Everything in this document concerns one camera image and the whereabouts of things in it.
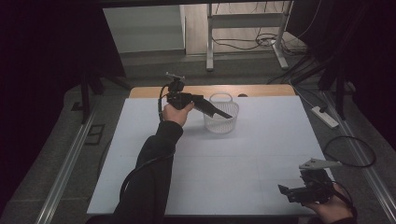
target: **white wall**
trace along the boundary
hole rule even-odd
[[[184,49],[181,7],[104,8],[119,53]]]

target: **white tabletop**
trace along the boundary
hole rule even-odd
[[[307,215],[289,203],[278,184],[304,186],[298,166],[324,160],[298,96],[234,98],[235,129],[214,134],[192,110],[177,143],[166,215]],[[120,186],[134,169],[146,139],[155,134],[157,99],[127,99],[88,214],[112,213]]]

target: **hand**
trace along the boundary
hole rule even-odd
[[[334,189],[345,195],[338,185],[334,184]],[[326,203],[303,203],[303,206],[314,210],[326,224],[333,223],[343,218],[353,217],[347,205],[335,195]]]
[[[194,108],[194,102],[187,104],[183,109],[177,110],[171,105],[163,107],[163,120],[171,120],[178,123],[181,127],[186,123],[187,115]]]

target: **power strip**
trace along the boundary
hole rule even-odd
[[[323,122],[325,122],[327,124],[327,126],[329,126],[329,128],[333,129],[338,126],[338,122],[335,121],[335,119],[330,117],[330,115],[328,115],[326,112],[321,113],[319,110],[320,110],[320,107],[318,107],[318,106],[315,106],[314,108],[311,109],[311,111],[316,116],[318,116],[318,118],[320,118]]]

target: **white plastic basket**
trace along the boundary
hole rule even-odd
[[[212,97],[215,95],[228,95],[229,101],[213,101]],[[205,127],[212,133],[229,133],[235,127],[236,119],[238,117],[239,105],[233,101],[233,97],[230,93],[222,91],[215,92],[209,98],[209,102],[212,103],[217,109],[224,111],[225,113],[232,116],[230,119],[226,119],[219,114],[215,114],[213,118],[204,114]]]

